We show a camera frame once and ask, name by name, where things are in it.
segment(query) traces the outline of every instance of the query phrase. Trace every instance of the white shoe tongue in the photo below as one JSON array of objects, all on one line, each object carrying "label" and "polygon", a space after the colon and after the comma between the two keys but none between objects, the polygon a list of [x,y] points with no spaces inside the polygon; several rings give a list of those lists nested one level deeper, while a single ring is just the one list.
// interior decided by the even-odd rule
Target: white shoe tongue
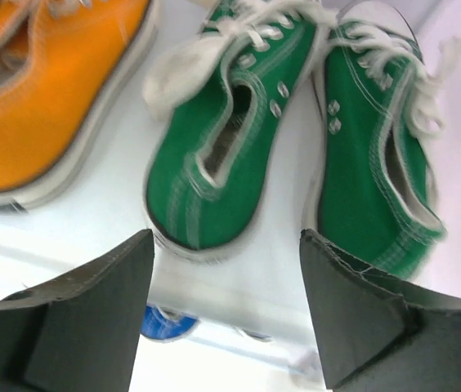
[{"label": "white shoe tongue", "polygon": [[205,35],[156,61],[147,73],[143,98],[150,113],[164,120],[178,105],[195,96],[220,63],[232,37]]},{"label": "white shoe tongue", "polygon": [[358,20],[369,25],[376,25],[388,32],[415,41],[414,34],[400,12],[380,1],[366,1],[356,4],[341,16],[342,22]]}]

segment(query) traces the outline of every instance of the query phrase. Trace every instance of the shoelace bow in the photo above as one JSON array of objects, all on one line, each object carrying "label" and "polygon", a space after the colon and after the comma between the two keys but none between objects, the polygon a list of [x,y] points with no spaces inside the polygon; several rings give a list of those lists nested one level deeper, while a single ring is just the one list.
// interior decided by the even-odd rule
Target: shoelace bow
[{"label": "shoelace bow", "polygon": [[412,46],[403,38],[390,36],[376,26],[360,24],[347,31],[348,38],[335,38],[324,49],[326,55],[336,46],[348,46],[354,51],[367,51],[360,62],[367,68],[367,75],[376,80],[385,78],[384,68],[396,57],[406,57],[416,68],[416,80],[412,91],[407,125],[410,133],[419,141],[439,136],[445,128],[436,103],[436,96],[445,80],[452,74],[461,56],[461,39],[452,37],[441,42],[437,69],[429,73],[425,64],[416,57]]},{"label": "shoelace bow", "polygon": [[334,27],[337,23],[336,11],[325,10],[314,0],[236,0],[235,11],[234,19],[206,21],[205,25],[216,31],[174,48],[153,64],[145,79],[143,96],[155,118],[166,118],[174,108],[192,98],[232,43],[238,42],[239,49],[252,43],[257,50],[264,50],[265,39],[280,33],[269,23],[286,24],[289,20],[285,14],[300,14],[319,27]]}]

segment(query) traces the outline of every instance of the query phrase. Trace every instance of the green fabric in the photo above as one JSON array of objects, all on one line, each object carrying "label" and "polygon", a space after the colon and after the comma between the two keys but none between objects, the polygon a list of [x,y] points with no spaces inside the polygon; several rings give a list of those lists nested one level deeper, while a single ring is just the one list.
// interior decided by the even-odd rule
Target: green fabric
[{"label": "green fabric", "polygon": [[[210,19],[229,15],[227,5],[222,2]],[[146,203],[160,231],[184,247],[207,249],[230,242],[245,230],[257,210],[279,122],[271,112],[271,100],[284,109],[287,99],[280,95],[278,83],[293,90],[315,37],[313,24],[290,19],[293,29],[272,24],[284,36],[268,39],[268,51],[257,52],[251,44],[235,53],[238,44],[231,45],[204,88],[172,116],[150,169]],[[256,62],[244,69],[236,60],[247,53]],[[250,85],[253,94],[233,96],[226,82],[231,89]],[[240,148],[224,185],[214,186],[200,173],[196,154],[210,136],[222,131],[232,113],[240,111],[249,122],[239,132],[243,143],[236,144]]]},{"label": "green fabric", "polygon": [[[332,32],[331,38],[338,34],[345,37],[349,27],[351,23],[344,24]],[[405,173],[415,195],[428,208],[427,159],[403,117],[414,83],[414,66],[406,58],[390,61],[385,72],[393,77],[393,83],[383,91],[358,64],[364,54],[350,47],[336,47],[326,60],[327,104],[336,100],[340,109],[333,115],[327,113],[325,123],[337,118],[342,126],[334,134],[327,133],[318,229],[345,252],[406,278],[417,268],[433,240],[443,235],[441,223],[439,229],[428,229],[405,213],[399,204],[400,195],[385,177],[390,161],[380,154],[386,142],[383,121],[390,116],[398,122],[394,129],[398,132],[397,150],[405,160]],[[412,75],[406,80],[408,71]],[[393,112],[389,108],[392,100],[400,102]],[[390,131],[390,138],[388,142],[395,146],[394,131]]]}]

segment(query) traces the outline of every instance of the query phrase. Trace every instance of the orange shoe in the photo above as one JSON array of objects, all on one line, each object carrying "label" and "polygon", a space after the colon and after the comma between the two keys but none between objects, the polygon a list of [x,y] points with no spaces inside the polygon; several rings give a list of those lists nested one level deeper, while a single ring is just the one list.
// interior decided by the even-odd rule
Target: orange shoe
[{"label": "orange shoe", "polygon": [[0,207],[23,210],[54,198],[77,174],[150,47],[159,4],[0,3],[16,7],[1,15],[9,31],[0,37]]}]

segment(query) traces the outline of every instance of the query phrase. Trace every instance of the green shoe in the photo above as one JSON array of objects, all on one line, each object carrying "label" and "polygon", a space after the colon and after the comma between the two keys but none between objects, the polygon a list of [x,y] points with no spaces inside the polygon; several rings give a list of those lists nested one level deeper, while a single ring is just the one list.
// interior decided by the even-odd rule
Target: green shoe
[{"label": "green shoe", "polygon": [[461,42],[443,49],[429,75],[396,9],[365,1],[340,12],[314,75],[326,151],[303,217],[335,256],[408,278],[443,236],[424,142],[442,129],[435,94]]},{"label": "green shoe", "polygon": [[145,180],[158,245],[214,262],[246,244],[280,119],[335,24],[312,0],[224,1],[154,65],[145,101],[158,118],[173,112]]}]

